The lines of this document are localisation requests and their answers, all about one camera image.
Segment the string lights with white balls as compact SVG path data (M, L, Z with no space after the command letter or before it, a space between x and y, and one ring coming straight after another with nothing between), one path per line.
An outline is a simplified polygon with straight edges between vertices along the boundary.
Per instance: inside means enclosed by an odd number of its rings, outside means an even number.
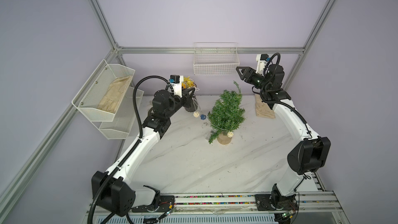
M223 131L226 131L226 129L223 129L223 128L220 128L220 127L218 127L218 126L216 126L216 125L213 125L213 124L211 123L211 121L207 119L207 116L206 116L205 114L202 113L201 107L200 107L200 105L199 105L199 103L198 103L198 101L197 101L196 98L193 98L193 104L194 104L194 106L197 108L196 111L193 113L193 115L194 115L195 118L200 117L201 120L206 120L206 121L208 121L208 122L210 123L210 125L212 125L212 126L214 126L214 127L217 127L217 128L219 128L219 129L221 129L221 130L223 130ZM229 138L232 138L233 135L234 135L234 134L233 134L232 131L228 131L227 134L226 134L226 136L229 137Z

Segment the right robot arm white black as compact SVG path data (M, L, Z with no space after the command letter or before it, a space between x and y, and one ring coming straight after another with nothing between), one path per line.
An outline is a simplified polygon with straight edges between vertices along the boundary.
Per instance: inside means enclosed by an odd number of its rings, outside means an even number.
M283 89L284 68L280 65L281 55L260 54L257 68L238 66L240 79L257 89L261 101L274 111L297 145L288 153L288 168L273 187L269 195L257 195L258 209L297 209L297 191L301 184L311 179L311 174L324 167L331 142L315 132L295 108L291 96Z

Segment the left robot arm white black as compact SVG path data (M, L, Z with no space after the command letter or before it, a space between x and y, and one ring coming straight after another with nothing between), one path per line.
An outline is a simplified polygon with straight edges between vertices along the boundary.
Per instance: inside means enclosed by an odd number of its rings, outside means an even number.
M94 219L96 207L110 211L105 221L113 216L129 218L134 208L146 208L151 212L159 209L160 191L148 185L134 185L133 176L146 155L164 136L171 125L171 117L182 107L193 105L194 88L183 88L183 76L171 75L170 79L159 76L166 82L165 89L154 94L152 108L141 121L137 102L133 100L139 134L121 157L105 172L97 171L92 179L93 201L87 222Z

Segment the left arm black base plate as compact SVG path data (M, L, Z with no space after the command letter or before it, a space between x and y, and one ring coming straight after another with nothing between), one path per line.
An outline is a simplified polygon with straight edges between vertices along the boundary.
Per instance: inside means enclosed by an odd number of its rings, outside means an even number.
M154 204L133 207L130 213L164 213L175 205L175 196L160 195L154 200Z

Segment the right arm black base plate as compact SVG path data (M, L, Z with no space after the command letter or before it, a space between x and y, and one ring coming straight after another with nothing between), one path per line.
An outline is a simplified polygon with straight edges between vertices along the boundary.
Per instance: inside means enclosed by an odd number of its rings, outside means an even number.
M275 194L257 194L255 202L258 211L296 211L298 204L296 195L285 197Z

